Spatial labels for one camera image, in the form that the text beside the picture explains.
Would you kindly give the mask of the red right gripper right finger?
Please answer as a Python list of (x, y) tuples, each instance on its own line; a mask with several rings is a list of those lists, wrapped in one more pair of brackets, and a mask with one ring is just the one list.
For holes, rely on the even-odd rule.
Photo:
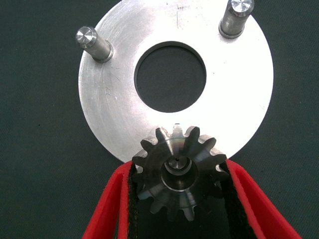
[(239, 205), (243, 206), (248, 225), (258, 239), (301, 238), (242, 166), (229, 159), (226, 160), (226, 166)]

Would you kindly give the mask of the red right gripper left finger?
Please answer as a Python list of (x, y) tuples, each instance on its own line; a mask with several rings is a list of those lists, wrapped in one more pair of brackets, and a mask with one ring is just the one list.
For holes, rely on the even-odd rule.
[(130, 161), (109, 179), (82, 238), (119, 239), (138, 237), (137, 185), (132, 180), (135, 165)]

